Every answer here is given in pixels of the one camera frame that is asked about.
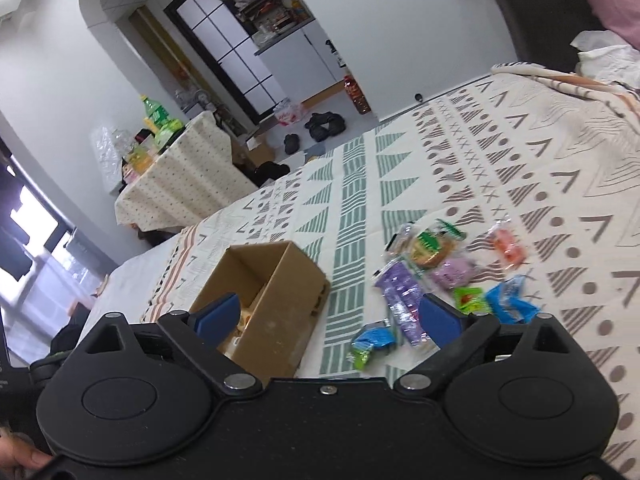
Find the orange jelly snack packet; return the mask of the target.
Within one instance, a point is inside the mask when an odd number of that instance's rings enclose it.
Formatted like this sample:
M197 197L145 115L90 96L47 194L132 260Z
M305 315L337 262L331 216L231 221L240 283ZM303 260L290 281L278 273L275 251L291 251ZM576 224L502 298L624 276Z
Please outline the orange jelly snack packet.
M510 221L498 221L488 231L488 240L498 252L506 270L518 268L526 259L526 248L516 236Z

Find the green red small packet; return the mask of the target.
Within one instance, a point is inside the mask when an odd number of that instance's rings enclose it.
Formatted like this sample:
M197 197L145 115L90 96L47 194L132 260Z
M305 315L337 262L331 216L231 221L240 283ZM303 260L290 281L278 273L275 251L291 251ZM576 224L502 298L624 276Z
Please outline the green red small packet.
M487 312L488 304L483 289L479 287L457 287L454 294L454 305L457 310L469 314L473 312Z

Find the pink round snack packet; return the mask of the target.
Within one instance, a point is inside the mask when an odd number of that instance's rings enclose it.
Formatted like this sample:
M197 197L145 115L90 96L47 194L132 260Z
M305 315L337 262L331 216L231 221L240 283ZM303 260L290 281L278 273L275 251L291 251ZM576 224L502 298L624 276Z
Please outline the pink round snack packet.
M464 287L480 272L480 265L468 256L447 257L431 272L431 280L443 290Z

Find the purple snack packet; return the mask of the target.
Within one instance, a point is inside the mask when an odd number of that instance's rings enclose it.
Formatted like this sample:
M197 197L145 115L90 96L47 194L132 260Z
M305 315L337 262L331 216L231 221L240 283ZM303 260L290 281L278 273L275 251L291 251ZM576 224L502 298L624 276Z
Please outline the purple snack packet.
M426 331L419 320L420 301L425 294L404 259L395 258L374 274L373 285L385 300L394 325L413 347L427 342Z

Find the blue green snack packet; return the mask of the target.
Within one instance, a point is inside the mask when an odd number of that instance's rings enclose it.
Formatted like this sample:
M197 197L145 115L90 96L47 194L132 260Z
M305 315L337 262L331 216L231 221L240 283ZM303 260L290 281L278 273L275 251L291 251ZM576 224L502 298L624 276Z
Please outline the blue green snack packet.
M355 370L364 370L376 352L390 351L396 346L396 337L385 320L363 325L352 337L348 359Z

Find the brown cardboard box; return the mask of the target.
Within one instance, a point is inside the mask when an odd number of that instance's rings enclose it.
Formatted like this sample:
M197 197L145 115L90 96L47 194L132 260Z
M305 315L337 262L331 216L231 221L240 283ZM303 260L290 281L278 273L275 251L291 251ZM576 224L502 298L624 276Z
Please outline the brown cardboard box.
M329 291L326 274L293 242L235 245L226 249L190 312L237 296L239 313L214 346L269 382L294 375Z

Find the green round biscuit packet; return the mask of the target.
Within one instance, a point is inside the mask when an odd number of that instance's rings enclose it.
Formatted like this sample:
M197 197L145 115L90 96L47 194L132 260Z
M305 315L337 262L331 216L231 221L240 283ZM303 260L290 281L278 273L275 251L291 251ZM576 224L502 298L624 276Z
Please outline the green round biscuit packet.
M465 232L452 223L437 219L429 228L413 237L409 259L421 269L434 269L465 240Z

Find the silver brown snack bar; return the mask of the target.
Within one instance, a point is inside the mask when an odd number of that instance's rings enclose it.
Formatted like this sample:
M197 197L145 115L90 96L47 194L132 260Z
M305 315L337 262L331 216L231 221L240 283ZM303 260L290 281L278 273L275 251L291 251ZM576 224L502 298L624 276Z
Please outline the silver brown snack bar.
M402 224L385 246L385 259L392 260L404 254L414 239L414 232L416 232L416 229L413 222Z

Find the dotted cream tablecloth table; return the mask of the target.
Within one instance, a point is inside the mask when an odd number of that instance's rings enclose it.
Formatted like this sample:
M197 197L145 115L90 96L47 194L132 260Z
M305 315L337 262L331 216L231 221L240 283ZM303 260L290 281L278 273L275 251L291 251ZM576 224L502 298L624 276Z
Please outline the dotted cream tablecloth table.
M119 194L115 218L142 232L184 228L256 191L233 165L231 136L211 112L203 112Z

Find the patterned bedspread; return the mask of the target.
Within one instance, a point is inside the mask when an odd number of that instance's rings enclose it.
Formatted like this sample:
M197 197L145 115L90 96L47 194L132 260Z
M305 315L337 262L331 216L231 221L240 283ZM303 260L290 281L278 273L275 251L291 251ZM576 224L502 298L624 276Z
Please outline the patterned bedspread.
M521 241L522 296L560 320L614 389L604 459L639 474L639 100L527 64L503 65L308 162L134 257L91 311L149 321L194 304L232 245L290 240L326 274L328 303L297 373L347 378L350 338L386 311L373 274L406 223L454 224L480 266L509 277L488 237Z

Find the black slipper single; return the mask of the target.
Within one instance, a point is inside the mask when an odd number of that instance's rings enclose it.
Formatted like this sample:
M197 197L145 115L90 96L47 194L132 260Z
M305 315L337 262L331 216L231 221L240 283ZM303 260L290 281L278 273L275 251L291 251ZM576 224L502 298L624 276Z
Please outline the black slipper single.
M289 133L285 136L284 141L284 152L288 156L294 155L299 151L299 136L295 133Z

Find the pink water bottle pack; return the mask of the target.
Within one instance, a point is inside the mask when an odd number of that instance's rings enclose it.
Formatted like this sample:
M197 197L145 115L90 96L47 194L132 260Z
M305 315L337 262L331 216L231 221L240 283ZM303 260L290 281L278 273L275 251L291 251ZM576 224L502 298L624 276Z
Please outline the pink water bottle pack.
M282 126L289 127L297 124L306 116L302 103L285 98L273 107L273 116Z

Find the black slippers pile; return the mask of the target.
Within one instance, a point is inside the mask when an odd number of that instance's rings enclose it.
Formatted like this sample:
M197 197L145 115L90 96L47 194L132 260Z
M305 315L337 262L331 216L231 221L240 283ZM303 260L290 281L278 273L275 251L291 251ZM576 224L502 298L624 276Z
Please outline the black slippers pile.
M345 119L332 112L312 113L304 127L316 142L323 142L330 136L337 136L346 130Z

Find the white crumpled cloth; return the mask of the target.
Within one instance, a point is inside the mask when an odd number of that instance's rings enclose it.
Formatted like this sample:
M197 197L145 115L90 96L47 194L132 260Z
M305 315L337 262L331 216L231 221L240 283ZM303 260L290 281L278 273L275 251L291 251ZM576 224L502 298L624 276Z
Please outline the white crumpled cloth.
M570 45L578 54L578 74L639 89L639 51L615 32L585 30Z

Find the pink pillow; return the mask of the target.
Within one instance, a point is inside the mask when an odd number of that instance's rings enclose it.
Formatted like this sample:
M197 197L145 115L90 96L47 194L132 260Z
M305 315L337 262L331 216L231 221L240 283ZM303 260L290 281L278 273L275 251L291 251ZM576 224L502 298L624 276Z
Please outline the pink pillow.
M587 0L602 25L639 49L639 0Z

